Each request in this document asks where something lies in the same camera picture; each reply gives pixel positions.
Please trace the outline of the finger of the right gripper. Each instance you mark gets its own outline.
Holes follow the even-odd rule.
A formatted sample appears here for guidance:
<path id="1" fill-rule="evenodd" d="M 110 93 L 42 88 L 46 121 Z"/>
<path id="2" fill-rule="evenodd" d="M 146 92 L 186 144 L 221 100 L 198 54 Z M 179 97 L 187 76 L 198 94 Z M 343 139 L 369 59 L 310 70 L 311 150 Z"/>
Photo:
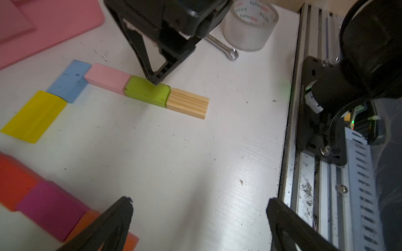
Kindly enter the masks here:
<path id="1" fill-rule="evenodd" d="M 157 83 L 153 81 L 155 72 L 152 70 L 151 64 L 149 62 L 149 57 L 143 36 L 137 31 L 136 27 L 132 23 L 130 23 L 125 18 L 119 16 L 119 14 L 111 7 L 106 6 L 106 8 L 123 35 L 125 36 L 131 48 L 134 50 L 146 79 L 152 84 L 157 85 Z"/>
<path id="2" fill-rule="evenodd" d="M 178 65 L 179 60 L 169 53 L 162 53 L 165 63 L 153 73 L 150 81 L 154 85 L 160 84 Z"/>

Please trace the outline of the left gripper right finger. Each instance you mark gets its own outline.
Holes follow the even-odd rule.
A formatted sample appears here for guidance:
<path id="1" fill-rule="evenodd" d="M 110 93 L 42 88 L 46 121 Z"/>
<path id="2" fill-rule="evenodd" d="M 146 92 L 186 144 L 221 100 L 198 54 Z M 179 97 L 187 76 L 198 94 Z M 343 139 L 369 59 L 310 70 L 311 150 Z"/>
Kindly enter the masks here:
<path id="1" fill-rule="evenodd" d="M 279 198 L 269 200 L 266 214 L 277 251 L 337 250 Z"/>

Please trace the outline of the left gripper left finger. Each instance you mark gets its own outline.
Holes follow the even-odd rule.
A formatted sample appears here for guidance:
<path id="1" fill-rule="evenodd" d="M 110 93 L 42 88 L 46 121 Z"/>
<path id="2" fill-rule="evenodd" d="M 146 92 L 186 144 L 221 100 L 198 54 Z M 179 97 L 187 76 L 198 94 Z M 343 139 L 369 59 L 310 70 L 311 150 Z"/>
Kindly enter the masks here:
<path id="1" fill-rule="evenodd" d="M 123 251 L 133 216 L 133 202 L 121 197 L 60 251 Z"/>

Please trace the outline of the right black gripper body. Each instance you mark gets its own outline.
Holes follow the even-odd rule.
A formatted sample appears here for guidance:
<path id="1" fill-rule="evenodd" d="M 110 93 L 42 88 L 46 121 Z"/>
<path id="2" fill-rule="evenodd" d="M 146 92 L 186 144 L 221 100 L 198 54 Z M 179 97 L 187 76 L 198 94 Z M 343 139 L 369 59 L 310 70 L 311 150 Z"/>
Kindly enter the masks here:
<path id="1" fill-rule="evenodd" d="M 105 1 L 137 31 L 178 60 L 186 59 L 230 10 L 232 1 Z"/>

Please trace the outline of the green block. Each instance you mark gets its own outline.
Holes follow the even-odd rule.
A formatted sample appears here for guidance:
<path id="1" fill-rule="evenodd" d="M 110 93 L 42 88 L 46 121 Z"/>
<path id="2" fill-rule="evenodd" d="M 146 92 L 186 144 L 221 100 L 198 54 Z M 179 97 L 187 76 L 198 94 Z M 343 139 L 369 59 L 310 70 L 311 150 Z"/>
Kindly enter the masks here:
<path id="1" fill-rule="evenodd" d="M 124 89 L 127 97 L 163 108 L 166 107 L 170 92 L 170 86 L 162 83 L 154 85 L 147 79 L 138 76 L 132 76 Z"/>

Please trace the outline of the orange block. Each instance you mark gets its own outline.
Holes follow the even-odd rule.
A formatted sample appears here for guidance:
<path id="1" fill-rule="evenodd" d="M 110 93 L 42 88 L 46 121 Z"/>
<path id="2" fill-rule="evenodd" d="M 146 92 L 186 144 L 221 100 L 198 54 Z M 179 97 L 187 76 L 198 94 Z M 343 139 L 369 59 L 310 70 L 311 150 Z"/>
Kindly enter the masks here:
<path id="1" fill-rule="evenodd" d="M 69 236 L 66 238 L 65 243 L 71 241 L 74 237 L 80 234 L 85 228 L 87 228 L 92 222 L 94 222 L 100 216 L 100 212 L 95 210 L 87 211 L 78 221 L 74 229 L 71 231 Z M 125 241 L 123 251 L 134 251 L 139 238 L 132 233 L 128 233 Z"/>

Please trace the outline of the light pink block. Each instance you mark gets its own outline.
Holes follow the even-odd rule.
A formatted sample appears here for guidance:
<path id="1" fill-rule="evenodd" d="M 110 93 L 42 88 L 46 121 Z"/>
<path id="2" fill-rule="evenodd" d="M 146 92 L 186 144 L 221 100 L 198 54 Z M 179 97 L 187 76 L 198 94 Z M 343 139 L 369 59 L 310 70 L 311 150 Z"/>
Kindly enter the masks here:
<path id="1" fill-rule="evenodd" d="M 95 63 L 85 74 L 86 81 L 94 86 L 125 95 L 124 89 L 131 75 L 114 68 Z"/>

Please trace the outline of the natural wood block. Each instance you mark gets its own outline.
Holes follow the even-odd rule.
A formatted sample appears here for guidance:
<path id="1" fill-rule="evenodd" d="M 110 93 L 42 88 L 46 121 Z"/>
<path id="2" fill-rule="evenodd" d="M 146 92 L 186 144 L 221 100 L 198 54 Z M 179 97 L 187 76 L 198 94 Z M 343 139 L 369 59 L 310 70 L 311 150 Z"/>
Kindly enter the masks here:
<path id="1" fill-rule="evenodd" d="M 167 109 L 200 119 L 205 119 L 208 105 L 209 98 L 178 88 L 171 89 L 166 101 Z"/>

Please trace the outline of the magenta block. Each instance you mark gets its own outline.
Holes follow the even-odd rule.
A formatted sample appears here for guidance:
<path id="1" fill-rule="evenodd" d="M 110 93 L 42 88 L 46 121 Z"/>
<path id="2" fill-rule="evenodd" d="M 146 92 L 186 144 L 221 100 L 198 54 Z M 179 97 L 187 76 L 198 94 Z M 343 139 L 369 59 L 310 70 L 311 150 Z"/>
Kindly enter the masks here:
<path id="1" fill-rule="evenodd" d="M 16 210 L 43 230 L 64 242 L 88 206 L 50 181 L 40 181 L 16 206 Z"/>

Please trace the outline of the blue block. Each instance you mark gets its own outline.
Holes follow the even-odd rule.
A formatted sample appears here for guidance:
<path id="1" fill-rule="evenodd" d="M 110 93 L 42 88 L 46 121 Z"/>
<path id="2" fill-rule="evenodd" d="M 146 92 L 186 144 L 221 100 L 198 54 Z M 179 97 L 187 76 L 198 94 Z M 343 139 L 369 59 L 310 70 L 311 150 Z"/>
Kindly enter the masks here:
<path id="1" fill-rule="evenodd" d="M 86 73 L 92 66 L 88 63 L 73 60 L 59 77 L 46 90 L 72 104 L 87 86 Z"/>

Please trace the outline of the red block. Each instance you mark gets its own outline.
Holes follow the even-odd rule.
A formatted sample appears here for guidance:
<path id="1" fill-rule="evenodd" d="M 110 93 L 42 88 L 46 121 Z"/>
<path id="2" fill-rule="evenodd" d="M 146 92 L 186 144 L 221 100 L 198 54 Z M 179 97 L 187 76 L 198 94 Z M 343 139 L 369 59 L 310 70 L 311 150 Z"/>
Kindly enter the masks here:
<path id="1" fill-rule="evenodd" d="M 10 155 L 1 153 L 1 204 L 9 211 L 43 178 Z"/>

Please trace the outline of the yellow block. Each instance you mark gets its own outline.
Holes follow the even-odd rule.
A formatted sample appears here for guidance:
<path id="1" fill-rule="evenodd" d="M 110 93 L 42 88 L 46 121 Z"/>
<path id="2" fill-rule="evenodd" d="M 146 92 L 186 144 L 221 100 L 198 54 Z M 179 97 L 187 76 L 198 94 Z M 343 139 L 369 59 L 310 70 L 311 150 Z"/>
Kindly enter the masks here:
<path id="1" fill-rule="evenodd" d="M 65 100 L 56 95 L 38 91 L 1 132 L 34 144 L 67 104 Z"/>

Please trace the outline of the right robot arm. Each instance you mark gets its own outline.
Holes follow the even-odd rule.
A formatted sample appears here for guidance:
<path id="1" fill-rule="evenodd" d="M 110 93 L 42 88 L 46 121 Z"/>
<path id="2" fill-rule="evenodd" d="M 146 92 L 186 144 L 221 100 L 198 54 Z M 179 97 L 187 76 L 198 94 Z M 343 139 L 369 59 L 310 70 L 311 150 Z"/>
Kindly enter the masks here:
<path id="1" fill-rule="evenodd" d="M 267 2 L 106 1 L 134 50 L 146 88 L 162 82 L 206 40 L 235 60 L 246 32 L 258 38 L 259 19 L 274 30 L 278 13 Z M 401 1 L 357 1 L 341 26 L 336 17 L 301 9 L 289 102 L 279 199 L 325 238 L 328 250 L 372 251 L 383 246 L 379 186 L 371 146 L 387 138 L 375 101 L 402 95 Z"/>

